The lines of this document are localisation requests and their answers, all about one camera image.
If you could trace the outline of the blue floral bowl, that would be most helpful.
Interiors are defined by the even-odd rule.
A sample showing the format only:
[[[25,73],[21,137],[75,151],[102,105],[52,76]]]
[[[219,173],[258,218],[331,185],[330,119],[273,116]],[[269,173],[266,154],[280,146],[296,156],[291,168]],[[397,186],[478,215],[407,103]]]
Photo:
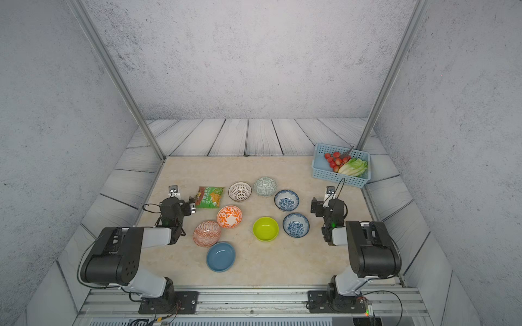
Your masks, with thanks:
[[[285,212],[295,210],[300,204],[300,198],[292,190],[280,190],[274,197],[275,206]]]
[[[302,238],[309,233],[309,220],[300,213],[291,213],[283,220],[284,232],[292,238]]]

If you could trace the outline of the red patterned bowl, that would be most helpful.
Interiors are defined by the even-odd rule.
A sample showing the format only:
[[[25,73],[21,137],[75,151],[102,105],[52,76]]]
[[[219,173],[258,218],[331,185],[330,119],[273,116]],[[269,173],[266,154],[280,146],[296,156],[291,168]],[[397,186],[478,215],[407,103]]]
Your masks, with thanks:
[[[193,232],[193,241],[199,247],[211,247],[221,237],[222,229],[216,221],[203,221]]]

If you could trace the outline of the orange floral bowl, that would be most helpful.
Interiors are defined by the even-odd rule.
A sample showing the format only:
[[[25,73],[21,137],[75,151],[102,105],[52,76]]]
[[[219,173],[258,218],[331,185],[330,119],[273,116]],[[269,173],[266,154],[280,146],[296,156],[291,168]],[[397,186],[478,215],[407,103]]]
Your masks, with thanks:
[[[242,210],[234,205],[228,205],[219,210],[216,221],[224,229],[236,228],[243,219]]]

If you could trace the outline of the white lattice bowl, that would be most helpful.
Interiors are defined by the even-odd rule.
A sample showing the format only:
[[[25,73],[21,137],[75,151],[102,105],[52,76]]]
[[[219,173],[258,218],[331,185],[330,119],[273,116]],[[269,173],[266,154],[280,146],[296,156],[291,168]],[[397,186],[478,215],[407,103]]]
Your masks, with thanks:
[[[252,193],[251,186],[246,182],[236,182],[229,187],[228,196],[235,202],[246,201]]]

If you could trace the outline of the lime green bowl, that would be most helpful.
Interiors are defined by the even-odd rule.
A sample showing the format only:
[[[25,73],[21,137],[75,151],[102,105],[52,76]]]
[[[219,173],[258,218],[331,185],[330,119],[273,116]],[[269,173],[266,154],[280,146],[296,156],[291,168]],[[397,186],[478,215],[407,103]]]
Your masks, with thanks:
[[[271,242],[279,235],[279,224],[272,217],[261,217],[254,222],[253,234],[262,242]]]

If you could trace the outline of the green patterned bowl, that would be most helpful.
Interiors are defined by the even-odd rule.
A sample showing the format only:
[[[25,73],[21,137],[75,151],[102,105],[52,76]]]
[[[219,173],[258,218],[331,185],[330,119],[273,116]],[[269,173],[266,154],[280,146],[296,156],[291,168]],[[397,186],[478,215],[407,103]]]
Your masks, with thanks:
[[[277,192],[277,183],[270,177],[261,177],[255,181],[254,190],[259,196],[273,196]]]

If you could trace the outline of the plain blue bowl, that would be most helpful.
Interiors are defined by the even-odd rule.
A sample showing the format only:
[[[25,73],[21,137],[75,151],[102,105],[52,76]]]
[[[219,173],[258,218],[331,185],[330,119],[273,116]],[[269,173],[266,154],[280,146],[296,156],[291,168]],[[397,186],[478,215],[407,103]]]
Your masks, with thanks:
[[[207,267],[214,272],[225,272],[235,263],[235,248],[230,243],[216,243],[206,256]]]

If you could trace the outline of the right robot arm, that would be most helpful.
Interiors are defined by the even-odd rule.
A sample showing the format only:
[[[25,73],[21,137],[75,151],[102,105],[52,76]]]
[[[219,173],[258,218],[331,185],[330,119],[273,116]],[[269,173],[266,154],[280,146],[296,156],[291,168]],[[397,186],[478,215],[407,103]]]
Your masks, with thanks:
[[[324,220],[324,240],[330,246],[348,249],[349,267],[331,278],[326,291],[326,302],[338,311],[363,297],[365,285],[376,279],[397,277],[402,268],[402,257],[385,224],[345,221],[348,208],[338,198],[340,194],[340,190],[328,186],[323,200],[311,201],[311,213]]]

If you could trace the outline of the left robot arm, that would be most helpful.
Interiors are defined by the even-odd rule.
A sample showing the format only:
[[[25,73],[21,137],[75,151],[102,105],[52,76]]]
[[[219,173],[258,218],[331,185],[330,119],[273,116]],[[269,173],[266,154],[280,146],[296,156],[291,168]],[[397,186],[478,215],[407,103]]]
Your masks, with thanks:
[[[185,217],[196,212],[196,198],[181,199],[177,186],[156,206],[159,218],[152,227],[107,227],[88,246],[77,268],[77,279],[91,289],[121,288],[141,299],[143,314],[169,312],[179,306],[173,282],[140,266],[143,249],[174,245],[186,236]]]

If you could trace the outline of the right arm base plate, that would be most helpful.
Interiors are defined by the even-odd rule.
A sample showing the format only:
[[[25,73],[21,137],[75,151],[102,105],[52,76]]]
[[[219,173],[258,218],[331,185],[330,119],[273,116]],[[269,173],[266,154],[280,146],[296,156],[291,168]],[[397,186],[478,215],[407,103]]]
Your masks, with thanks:
[[[363,314],[368,312],[364,300],[357,297],[331,294],[327,291],[308,291],[306,308],[310,313]]]

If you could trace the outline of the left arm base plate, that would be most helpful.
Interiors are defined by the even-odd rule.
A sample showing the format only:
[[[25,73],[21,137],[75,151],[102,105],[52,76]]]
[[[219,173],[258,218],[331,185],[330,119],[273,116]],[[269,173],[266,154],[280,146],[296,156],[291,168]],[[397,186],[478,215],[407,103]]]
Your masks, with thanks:
[[[167,292],[158,298],[141,300],[140,315],[193,315],[196,313],[199,292]]]

